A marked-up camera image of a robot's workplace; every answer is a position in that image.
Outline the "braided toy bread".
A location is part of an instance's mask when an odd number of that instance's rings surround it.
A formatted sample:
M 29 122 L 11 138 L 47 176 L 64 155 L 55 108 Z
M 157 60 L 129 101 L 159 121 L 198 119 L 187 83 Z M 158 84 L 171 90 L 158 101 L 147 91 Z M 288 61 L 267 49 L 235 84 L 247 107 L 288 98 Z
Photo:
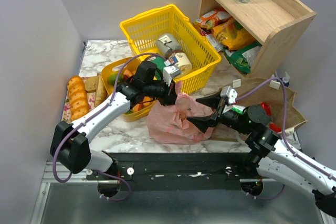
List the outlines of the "braided toy bread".
M 133 108 L 132 108 L 132 112 L 138 112 L 141 111 L 142 109 L 148 107 L 149 105 L 151 105 L 154 102 L 154 99 L 151 97 L 144 97 L 144 99 L 136 104 Z

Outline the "pink plastic grocery bag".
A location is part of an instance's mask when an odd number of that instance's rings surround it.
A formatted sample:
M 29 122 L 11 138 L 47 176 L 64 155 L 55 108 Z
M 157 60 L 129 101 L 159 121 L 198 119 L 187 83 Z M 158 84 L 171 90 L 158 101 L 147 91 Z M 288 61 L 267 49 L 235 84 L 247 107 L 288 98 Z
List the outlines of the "pink plastic grocery bag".
M 207 140 L 212 135 L 212 127 L 203 133 L 187 120 L 188 116 L 209 116 L 213 113 L 212 109 L 182 92 L 182 86 L 182 81 L 176 83 L 177 99 L 174 105 L 163 106 L 156 102 L 147 115 L 149 136 L 160 144 L 191 145 Z

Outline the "red snack bag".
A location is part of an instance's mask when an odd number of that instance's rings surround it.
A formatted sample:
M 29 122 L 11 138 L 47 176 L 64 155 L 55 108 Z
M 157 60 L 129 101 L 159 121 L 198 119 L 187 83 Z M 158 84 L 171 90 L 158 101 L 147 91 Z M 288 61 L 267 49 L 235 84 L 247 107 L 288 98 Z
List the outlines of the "red snack bag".
M 281 129 L 273 122 L 272 112 L 271 112 L 271 109 L 268 103 L 263 102 L 260 104 L 260 106 L 265 110 L 266 114 L 271 118 L 271 121 L 269 122 L 268 127 L 277 133 L 281 132 Z

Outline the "brown burlap tote bag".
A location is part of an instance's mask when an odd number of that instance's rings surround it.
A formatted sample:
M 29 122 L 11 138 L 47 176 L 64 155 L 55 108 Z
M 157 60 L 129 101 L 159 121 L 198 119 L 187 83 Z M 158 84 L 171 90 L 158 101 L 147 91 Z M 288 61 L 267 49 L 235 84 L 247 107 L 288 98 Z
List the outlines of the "brown burlap tote bag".
M 250 105 L 258 105 L 263 102 L 268 103 L 272 112 L 273 122 L 279 128 L 282 128 L 283 120 L 286 120 L 285 133 L 286 139 L 289 140 L 295 130 L 306 124 L 308 120 L 306 120 L 293 105 L 297 93 L 288 87 L 285 88 L 285 91 L 287 105 L 284 105 L 283 89 L 281 84 L 277 81 L 271 81 L 265 84 L 253 94 L 238 101 L 237 104 L 247 107 Z M 227 126 L 219 124 L 214 128 L 211 139 L 216 141 L 244 143 L 247 136 L 239 134 L 237 131 Z

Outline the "green Chuba chips bag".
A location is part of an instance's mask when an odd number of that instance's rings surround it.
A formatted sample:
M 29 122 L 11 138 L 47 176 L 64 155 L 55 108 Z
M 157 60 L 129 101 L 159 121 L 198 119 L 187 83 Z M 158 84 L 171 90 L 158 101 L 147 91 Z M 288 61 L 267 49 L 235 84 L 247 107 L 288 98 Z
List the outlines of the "green Chuba chips bag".
M 239 113 L 239 114 L 244 114 L 244 110 L 245 110 L 245 107 L 244 106 L 241 106 L 241 105 L 233 105 L 231 110 Z

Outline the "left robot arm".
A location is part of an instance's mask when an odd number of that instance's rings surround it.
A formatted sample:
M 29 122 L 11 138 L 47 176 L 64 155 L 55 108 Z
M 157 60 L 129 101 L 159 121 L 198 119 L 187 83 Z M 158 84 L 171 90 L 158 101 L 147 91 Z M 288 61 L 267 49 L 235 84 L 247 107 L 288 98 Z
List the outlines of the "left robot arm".
M 99 106 L 83 117 L 68 124 L 57 124 L 50 147 L 53 162 L 60 162 L 72 174 L 84 169 L 106 172 L 113 158 L 104 152 L 91 150 L 89 144 L 110 122 L 128 112 L 145 97 L 158 100 L 162 105 L 174 105 L 177 94 L 174 78 L 180 74 L 177 66 L 166 66 L 159 80 L 155 63 L 143 61 L 135 75 L 114 88 L 113 93 Z

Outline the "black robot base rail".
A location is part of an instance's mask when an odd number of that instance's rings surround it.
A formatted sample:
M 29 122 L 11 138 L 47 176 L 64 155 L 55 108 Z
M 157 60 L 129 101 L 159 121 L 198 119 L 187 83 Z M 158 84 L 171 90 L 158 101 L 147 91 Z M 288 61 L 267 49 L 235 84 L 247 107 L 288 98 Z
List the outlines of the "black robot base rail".
M 266 176 L 243 169 L 246 153 L 102 153 L 111 162 L 103 171 L 99 161 L 90 165 L 92 154 L 60 154 L 73 174 L 92 170 L 88 180 L 97 180 L 98 191 L 115 195 L 124 191 L 242 190 L 261 196 Z

